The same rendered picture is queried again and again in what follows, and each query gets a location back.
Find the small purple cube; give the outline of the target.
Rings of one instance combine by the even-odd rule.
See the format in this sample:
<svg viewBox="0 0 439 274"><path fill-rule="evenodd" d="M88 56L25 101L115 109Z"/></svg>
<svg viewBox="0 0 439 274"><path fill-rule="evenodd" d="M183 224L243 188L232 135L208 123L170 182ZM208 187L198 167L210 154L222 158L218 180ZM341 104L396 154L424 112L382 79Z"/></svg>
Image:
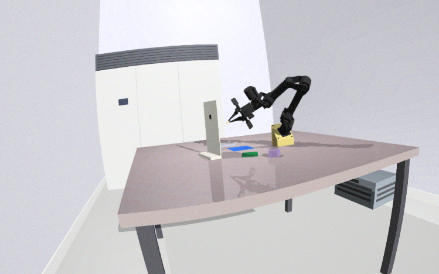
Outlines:
<svg viewBox="0 0 439 274"><path fill-rule="evenodd" d="M280 155L280 149L270 149L268 151L268 157L279 157Z"/></svg>

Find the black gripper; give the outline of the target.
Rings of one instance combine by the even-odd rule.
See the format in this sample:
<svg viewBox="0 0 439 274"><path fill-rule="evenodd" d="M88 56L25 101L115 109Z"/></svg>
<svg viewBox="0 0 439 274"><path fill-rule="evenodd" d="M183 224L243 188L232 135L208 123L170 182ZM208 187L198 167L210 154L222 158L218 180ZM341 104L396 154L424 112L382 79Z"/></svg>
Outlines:
<svg viewBox="0 0 439 274"><path fill-rule="evenodd" d="M244 117L244 114L241 112L242 108L240 108L239 103L238 103L238 101L236 100L236 98L232 98L232 99L231 99L231 102L233 103L234 106L236 106L236 108L235 108L235 112L234 112L233 115L229 118L229 120L231 120L233 117L235 117L239 112L241 113L242 116L239 116L239 117L237 117L237 118L231 120L229 123L231 123L231 122L235 122L235 121L243 121L243 122L246 121L246 124L247 124L248 128L251 129L251 128L253 127L253 124L250 122L249 119L247 119L247 117L246 117L246 118ZM250 109L251 109L251 110L253 109L254 112L256 111L256 110L254 109L254 107L252 106L251 102L249 102L249 103L247 103L247 104L250 104L250 105L251 105L251 106L250 106ZM246 104L246 105L247 105L247 104ZM229 120L228 120L228 121L229 121Z"/></svg>

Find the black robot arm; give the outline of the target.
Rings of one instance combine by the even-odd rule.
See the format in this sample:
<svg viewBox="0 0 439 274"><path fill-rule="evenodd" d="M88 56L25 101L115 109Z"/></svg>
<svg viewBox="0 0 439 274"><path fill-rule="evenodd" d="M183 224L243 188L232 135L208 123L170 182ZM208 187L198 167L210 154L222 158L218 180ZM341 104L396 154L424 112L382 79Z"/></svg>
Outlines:
<svg viewBox="0 0 439 274"><path fill-rule="evenodd" d="M296 84L297 82L299 82L299 84ZM307 91L309 91L310 85L311 79L308 76L293 76L287 77L280 85L277 86L277 88L275 88L272 92L268 92L267 94L263 92L258 93L256 88L253 86L248 86L243 91L255 110L258 110L261 107L264 109L271 108L276 98L278 98L288 88L292 88L297 91L290 103L290 106L287 109L284 108L280 117L280 122L282 125L280 128L278 128L278 131L282 137L285 137L291 134L290 131L292 130L292 126L294 124L293 113L301 101L301 98L307 93ZM263 100L261 99L262 96ZM251 110L250 106L250 104L244 105L242 106L241 110L241 112L244 114L244 117L248 117L248 119L255 117L254 114L252 114L254 110Z"/></svg>

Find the green flat block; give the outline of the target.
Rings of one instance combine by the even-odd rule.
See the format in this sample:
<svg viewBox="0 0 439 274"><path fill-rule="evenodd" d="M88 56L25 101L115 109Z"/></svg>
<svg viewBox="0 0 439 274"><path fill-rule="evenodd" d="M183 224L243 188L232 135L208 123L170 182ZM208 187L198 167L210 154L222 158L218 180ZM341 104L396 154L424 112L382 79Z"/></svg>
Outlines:
<svg viewBox="0 0 439 274"><path fill-rule="evenodd" d="M243 153L242 157L253 157L253 156L258 156L258 152L246 152Z"/></svg>

